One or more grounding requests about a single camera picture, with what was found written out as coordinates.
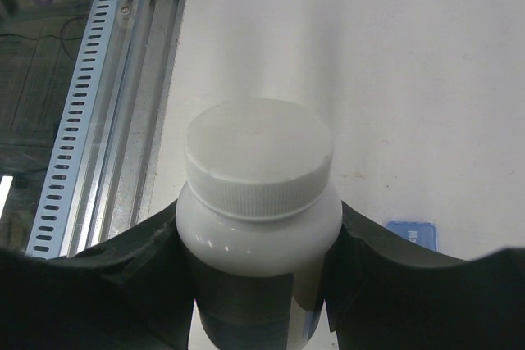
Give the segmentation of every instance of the white bottle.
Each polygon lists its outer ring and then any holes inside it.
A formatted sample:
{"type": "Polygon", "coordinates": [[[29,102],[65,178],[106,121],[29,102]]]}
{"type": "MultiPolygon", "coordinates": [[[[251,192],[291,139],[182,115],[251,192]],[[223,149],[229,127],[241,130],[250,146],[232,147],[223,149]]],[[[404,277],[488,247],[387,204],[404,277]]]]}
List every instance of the white bottle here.
{"type": "Polygon", "coordinates": [[[221,350],[295,350],[315,331],[325,255],[341,228],[329,129],[291,102],[226,102],[185,141],[176,224],[221,350]]]}

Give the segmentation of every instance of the white light strip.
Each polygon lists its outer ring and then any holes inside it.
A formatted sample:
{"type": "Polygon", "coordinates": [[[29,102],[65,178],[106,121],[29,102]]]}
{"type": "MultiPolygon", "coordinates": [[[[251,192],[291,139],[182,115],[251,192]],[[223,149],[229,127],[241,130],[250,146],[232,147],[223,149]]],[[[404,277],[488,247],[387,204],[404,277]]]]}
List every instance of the white light strip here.
{"type": "Polygon", "coordinates": [[[2,218],[3,208],[6,206],[7,195],[12,182],[13,177],[10,175],[4,175],[0,181],[0,218],[2,218]]]}

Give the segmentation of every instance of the black object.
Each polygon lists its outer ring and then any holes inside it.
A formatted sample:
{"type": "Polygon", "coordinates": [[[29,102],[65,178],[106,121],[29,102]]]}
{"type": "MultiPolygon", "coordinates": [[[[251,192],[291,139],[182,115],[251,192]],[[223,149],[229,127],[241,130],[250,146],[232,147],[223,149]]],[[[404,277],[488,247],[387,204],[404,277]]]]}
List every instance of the black object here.
{"type": "MultiPolygon", "coordinates": [[[[175,209],[71,259],[0,249],[0,348],[186,349],[195,286],[175,209]]],[[[523,349],[525,249],[461,261],[343,212],[323,284],[341,350],[523,349]]]]}

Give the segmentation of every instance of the dark floor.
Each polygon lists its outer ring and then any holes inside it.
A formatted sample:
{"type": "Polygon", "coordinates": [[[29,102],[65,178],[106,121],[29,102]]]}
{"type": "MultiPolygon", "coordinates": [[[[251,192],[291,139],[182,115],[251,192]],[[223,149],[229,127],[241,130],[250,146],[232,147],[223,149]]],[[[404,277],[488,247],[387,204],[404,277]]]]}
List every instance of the dark floor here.
{"type": "Polygon", "coordinates": [[[48,10],[21,5],[24,18],[0,26],[0,175],[14,176],[0,245],[18,250],[31,231],[89,10],[86,0],[57,0],[48,10]]]}

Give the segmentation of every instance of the bottle cap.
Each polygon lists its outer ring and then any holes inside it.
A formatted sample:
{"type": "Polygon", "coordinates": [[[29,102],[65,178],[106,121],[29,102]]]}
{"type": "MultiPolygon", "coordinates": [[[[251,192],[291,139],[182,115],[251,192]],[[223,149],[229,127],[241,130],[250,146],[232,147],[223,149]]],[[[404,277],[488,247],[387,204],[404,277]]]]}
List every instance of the bottle cap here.
{"type": "Polygon", "coordinates": [[[297,104],[265,98],[205,111],[185,140],[195,197],[246,220],[292,216],[314,204],[330,177],[332,153],[321,119],[297,104]]]}

